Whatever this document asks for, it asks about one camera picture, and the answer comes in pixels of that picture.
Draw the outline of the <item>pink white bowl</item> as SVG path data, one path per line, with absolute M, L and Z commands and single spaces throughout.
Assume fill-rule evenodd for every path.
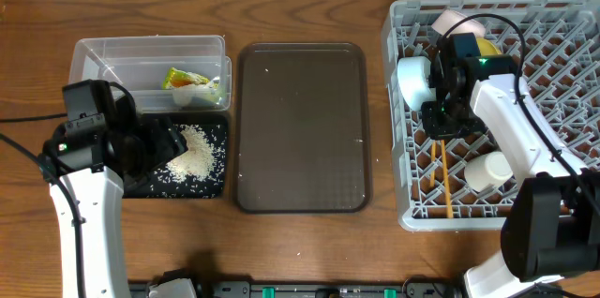
M 443 36 L 452 26 L 464 20 L 465 18 L 466 15 L 447 9 L 434 21 L 431 27 L 434 31 Z M 473 33 L 476 38 L 483 38 L 486 33 L 486 27 L 477 20 L 472 19 L 455 28 L 451 32 L 451 35 L 468 33 Z

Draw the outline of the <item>white tissue wad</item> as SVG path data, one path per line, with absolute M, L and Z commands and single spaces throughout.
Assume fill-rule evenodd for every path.
M 175 88 L 172 91 L 172 98 L 174 103 L 181 107 L 219 105 L 222 100 L 219 87 L 219 80 L 212 80 L 201 84 L 189 84 Z

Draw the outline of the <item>yellow plate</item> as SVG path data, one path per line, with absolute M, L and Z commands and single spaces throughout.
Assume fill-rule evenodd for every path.
M 478 37 L 476 39 L 479 52 L 482 56 L 502 55 L 503 53 L 489 40 Z

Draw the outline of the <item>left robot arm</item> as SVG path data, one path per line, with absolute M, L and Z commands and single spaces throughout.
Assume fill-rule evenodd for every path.
M 128 297 L 121 231 L 126 188 L 187 150 L 168 117 L 70 114 L 37 161 L 58 218 L 65 297 Z

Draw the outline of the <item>white green cup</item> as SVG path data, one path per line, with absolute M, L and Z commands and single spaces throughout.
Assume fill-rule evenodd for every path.
M 513 172 L 500 151 L 478 156 L 469 161 L 464 170 L 465 181 L 476 192 L 498 188 L 513 176 Z

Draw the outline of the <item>wooden chopstick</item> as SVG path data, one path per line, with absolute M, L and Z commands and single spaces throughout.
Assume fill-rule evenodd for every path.
M 435 188 L 436 185 L 436 169 L 437 169 L 437 165 L 436 165 L 436 152 L 437 152 L 437 143 L 436 141 L 433 141 L 430 147 L 430 163 L 431 163 L 431 168 L 430 168 L 430 175 L 429 175 L 429 188 L 433 189 Z
M 449 183 L 449 173 L 448 173 L 448 163 L 447 163 L 447 154 L 446 154 L 446 145 L 445 141 L 441 141 L 441 158 L 442 158 L 442 177 L 443 177 L 443 186 L 444 186 L 444 198 L 446 205 L 446 217 L 448 219 L 454 218 L 453 205 L 451 201 L 451 189 Z

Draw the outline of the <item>light blue bowl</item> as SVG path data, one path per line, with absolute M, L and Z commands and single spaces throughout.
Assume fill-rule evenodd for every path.
M 435 90 L 429 87 L 431 62 L 423 56 L 404 57 L 397 62 L 397 81 L 405 103 L 420 112 L 425 102 L 434 101 Z

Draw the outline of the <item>pile of white rice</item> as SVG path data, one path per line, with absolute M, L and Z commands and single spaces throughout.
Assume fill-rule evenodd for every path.
M 225 143 L 221 125 L 179 125 L 187 150 L 155 172 L 161 183 L 216 182 L 225 171 Z

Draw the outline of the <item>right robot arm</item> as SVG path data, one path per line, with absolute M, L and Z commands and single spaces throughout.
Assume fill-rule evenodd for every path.
M 501 249 L 464 275 L 467 297 L 511 297 L 599 268 L 599 174 L 552 130 L 510 60 L 471 58 L 432 72 L 431 120 L 484 123 L 507 159 L 518 194 Z

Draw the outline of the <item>green snack wrapper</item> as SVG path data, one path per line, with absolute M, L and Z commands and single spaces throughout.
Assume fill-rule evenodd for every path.
M 171 67 L 161 85 L 163 90 L 176 89 L 188 85 L 206 85 L 210 80 L 203 75 Z

